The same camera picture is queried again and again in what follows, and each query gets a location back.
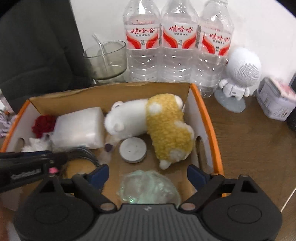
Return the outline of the small clear zip bag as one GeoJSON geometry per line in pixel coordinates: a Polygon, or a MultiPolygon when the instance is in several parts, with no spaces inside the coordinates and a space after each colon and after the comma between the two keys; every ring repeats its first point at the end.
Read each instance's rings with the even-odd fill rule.
{"type": "Polygon", "coordinates": [[[109,164],[112,158],[112,153],[115,150],[117,144],[120,142],[120,138],[112,135],[107,135],[105,144],[99,154],[100,164],[109,164]]]}

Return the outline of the white tissue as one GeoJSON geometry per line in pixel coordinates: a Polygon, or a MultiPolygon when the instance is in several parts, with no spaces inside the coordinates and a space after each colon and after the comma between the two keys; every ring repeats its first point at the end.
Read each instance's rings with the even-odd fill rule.
{"type": "Polygon", "coordinates": [[[29,138],[29,144],[22,147],[21,152],[39,152],[52,150],[52,133],[44,133],[41,138],[29,138]]]}

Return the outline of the iridescent plastic bag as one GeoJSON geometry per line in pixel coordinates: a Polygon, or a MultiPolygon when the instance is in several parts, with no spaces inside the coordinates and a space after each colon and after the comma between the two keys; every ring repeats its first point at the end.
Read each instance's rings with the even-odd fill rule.
{"type": "Polygon", "coordinates": [[[137,170],[121,179],[118,196],[128,204],[181,203],[180,194],[173,182],[156,171],[137,170]]]}

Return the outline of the white jar lid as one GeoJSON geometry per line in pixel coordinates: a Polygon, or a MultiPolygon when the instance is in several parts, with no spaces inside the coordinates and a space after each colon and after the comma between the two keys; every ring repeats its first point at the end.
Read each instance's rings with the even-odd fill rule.
{"type": "Polygon", "coordinates": [[[127,138],[120,144],[119,154],[127,163],[139,163],[147,154],[147,145],[141,138],[127,138]]]}

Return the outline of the translucent cotton swab box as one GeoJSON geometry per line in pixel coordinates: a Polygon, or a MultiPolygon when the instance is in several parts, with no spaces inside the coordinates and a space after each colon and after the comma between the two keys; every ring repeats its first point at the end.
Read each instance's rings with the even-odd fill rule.
{"type": "Polygon", "coordinates": [[[54,147],[69,149],[104,146],[104,115],[99,107],[87,108],[57,118],[51,140],[54,147]]]}

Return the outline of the red artificial rose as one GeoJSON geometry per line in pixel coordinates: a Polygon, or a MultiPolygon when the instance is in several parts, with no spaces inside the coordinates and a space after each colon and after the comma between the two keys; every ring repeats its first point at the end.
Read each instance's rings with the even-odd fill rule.
{"type": "Polygon", "coordinates": [[[36,138],[41,138],[44,133],[50,133],[54,130],[56,124],[56,117],[53,115],[41,115],[36,118],[32,126],[32,133],[36,138]]]}

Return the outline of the yellow white plush toy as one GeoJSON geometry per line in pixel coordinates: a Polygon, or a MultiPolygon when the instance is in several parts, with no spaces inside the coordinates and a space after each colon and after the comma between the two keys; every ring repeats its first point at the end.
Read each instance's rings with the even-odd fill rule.
{"type": "Polygon", "coordinates": [[[184,121],[183,101],[178,95],[163,93],[146,99],[113,104],[104,127],[120,140],[147,133],[159,160],[166,170],[191,154],[195,133],[184,121]]]}

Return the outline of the small tin box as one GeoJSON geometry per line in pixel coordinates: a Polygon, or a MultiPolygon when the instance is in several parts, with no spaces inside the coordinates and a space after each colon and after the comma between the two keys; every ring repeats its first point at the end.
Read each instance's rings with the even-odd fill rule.
{"type": "Polygon", "coordinates": [[[264,114],[274,120],[285,121],[295,109],[295,91],[276,78],[263,78],[256,98],[264,114]]]}

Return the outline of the glass cup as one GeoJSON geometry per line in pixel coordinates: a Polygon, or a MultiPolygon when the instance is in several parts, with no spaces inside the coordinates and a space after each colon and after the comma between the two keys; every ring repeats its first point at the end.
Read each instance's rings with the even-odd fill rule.
{"type": "Polygon", "coordinates": [[[97,84],[109,84],[127,70],[126,43],[108,41],[83,53],[87,73],[97,84]]]}

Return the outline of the white astronaut speaker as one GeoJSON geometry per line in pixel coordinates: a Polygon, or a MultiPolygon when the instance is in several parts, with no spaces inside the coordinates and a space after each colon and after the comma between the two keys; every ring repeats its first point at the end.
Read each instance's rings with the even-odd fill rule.
{"type": "Polygon", "coordinates": [[[250,87],[259,83],[262,64],[259,56],[244,47],[231,51],[226,65],[227,77],[222,79],[214,92],[215,99],[228,111],[241,113],[245,110],[245,97],[250,87]]]}

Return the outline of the black paper bag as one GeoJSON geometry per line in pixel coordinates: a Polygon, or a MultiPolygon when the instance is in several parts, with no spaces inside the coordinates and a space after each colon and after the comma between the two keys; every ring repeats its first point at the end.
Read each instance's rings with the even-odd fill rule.
{"type": "Polygon", "coordinates": [[[17,113],[27,99],[92,83],[69,1],[1,1],[1,92],[17,113]]]}

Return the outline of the glass straw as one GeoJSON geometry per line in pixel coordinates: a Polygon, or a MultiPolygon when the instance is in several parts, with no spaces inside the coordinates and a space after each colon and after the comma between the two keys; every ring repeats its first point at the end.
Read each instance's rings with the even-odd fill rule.
{"type": "Polygon", "coordinates": [[[102,42],[100,42],[98,35],[96,33],[93,33],[92,37],[94,38],[94,40],[97,42],[97,44],[99,45],[99,52],[101,53],[101,56],[103,58],[103,62],[104,62],[104,67],[106,69],[106,73],[109,72],[109,65],[108,65],[108,61],[105,55],[105,49],[104,46],[102,44],[102,42]]]}

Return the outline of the middle water bottle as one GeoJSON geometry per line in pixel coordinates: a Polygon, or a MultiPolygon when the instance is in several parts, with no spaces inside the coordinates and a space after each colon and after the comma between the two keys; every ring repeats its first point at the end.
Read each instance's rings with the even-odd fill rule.
{"type": "Polygon", "coordinates": [[[161,12],[160,78],[164,82],[190,79],[199,16],[190,1],[167,1],[161,12]]]}

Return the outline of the water bottle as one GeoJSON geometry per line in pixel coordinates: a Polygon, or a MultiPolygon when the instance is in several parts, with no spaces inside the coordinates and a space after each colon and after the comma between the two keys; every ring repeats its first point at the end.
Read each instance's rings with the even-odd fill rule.
{"type": "Polygon", "coordinates": [[[191,82],[203,98],[217,89],[226,65],[234,24],[227,1],[207,1],[199,18],[191,82]]]}
{"type": "Polygon", "coordinates": [[[190,1],[167,1],[161,12],[160,78],[164,82],[190,79],[199,16],[190,1]]]}
{"type": "Polygon", "coordinates": [[[160,12],[154,1],[129,1],[123,14],[126,53],[133,82],[157,82],[160,12]]]}

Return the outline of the left water bottle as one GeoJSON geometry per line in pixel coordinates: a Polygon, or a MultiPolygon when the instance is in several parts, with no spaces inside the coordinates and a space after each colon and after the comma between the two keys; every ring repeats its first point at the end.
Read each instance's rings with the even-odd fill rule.
{"type": "Polygon", "coordinates": [[[123,14],[126,53],[133,82],[157,82],[160,12],[154,1],[129,1],[123,14]]]}

